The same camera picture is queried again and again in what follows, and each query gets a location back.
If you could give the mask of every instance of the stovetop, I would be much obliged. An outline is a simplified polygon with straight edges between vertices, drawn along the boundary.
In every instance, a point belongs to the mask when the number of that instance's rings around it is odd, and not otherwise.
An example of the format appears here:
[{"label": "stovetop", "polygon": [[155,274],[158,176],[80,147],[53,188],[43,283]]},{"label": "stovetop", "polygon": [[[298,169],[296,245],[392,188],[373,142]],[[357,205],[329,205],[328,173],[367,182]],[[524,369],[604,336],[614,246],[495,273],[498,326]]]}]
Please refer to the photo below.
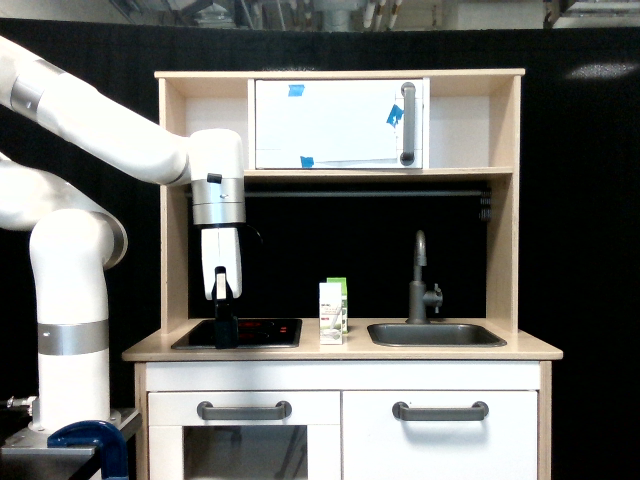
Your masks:
[{"label": "stovetop", "polygon": [[[215,349],[214,319],[203,320],[171,345],[177,350]],[[238,320],[238,348],[282,348],[300,344],[300,318],[257,318]]]}]

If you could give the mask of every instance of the gray handle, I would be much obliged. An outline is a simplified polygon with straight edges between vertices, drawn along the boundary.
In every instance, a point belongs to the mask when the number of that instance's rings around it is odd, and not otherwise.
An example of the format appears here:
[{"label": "gray handle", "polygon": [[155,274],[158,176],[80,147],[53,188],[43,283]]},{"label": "gray handle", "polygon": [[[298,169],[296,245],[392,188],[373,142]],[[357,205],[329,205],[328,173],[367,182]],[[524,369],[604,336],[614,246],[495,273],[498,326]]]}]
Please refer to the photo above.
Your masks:
[{"label": "gray handle", "polygon": [[211,402],[200,402],[197,411],[203,420],[282,420],[291,415],[289,402],[278,402],[275,407],[214,407]]},{"label": "gray handle", "polygon": [[400,162],[406,167],[411,165],[415,159],[416,86],[407,82],[402,85],[401,92],[404,97],[404,134]]},{"label": "gray handle", "polygon": [[489,415],[489,406],[476,402],[470,408],[409,408],[406,403],[397,402],[391,411],[405,422],[481,422]]}]

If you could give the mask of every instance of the oven door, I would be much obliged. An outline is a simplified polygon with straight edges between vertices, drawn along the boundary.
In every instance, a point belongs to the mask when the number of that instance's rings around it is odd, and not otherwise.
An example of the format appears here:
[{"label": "oven door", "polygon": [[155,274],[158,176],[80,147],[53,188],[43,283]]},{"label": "oven door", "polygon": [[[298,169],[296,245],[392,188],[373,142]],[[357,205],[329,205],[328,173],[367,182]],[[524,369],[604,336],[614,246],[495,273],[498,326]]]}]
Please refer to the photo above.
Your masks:
[{"label": "oven door", "polygon": [[341,476],[339,392],[158,392],[148,406],[151,480]]}]

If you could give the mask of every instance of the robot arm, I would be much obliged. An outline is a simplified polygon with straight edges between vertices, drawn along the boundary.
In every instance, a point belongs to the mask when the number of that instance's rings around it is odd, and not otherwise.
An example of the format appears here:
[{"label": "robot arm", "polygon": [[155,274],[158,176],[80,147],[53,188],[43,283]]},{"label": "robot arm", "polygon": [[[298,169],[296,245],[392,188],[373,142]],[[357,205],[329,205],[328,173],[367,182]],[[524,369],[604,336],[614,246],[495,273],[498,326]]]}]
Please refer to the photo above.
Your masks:
[{"label": "robot arm", "polygon": [[31,231],[38,319],[39,425],[110,417],[103,271],[127,249],[118,220],[59,177],[0,153],[0,227]]},{"label": "robot arm", "polygon": [[216,300],[217,269],[233,297],[240,296],[236,227],[245,213],[237,133],[171,134],[1,36],[0,103],[134,178],[161,185],[191,182],[194,223],[203,233],[205,295]]}]

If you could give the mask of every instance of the silver ring band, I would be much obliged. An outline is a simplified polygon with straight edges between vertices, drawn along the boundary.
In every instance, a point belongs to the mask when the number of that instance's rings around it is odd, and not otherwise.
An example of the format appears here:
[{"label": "silver ring band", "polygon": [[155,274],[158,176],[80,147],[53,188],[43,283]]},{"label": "silver ring band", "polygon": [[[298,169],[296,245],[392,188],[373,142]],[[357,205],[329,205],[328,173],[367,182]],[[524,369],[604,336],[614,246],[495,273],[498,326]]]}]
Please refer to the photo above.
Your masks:
[{"label": "silver ring band", "polygon": [[52,80],[65,72],[42,59],[34,60],[33,64],[36,65],[35,68],[16,78],[11,89],[10,101],[14,111],[37,122],[38,104],[45,89]]},{"label": "silver ring band", "polygon": [[38,324],[38,353],[82,355],[109,348],[109,321],[77,324]]}]

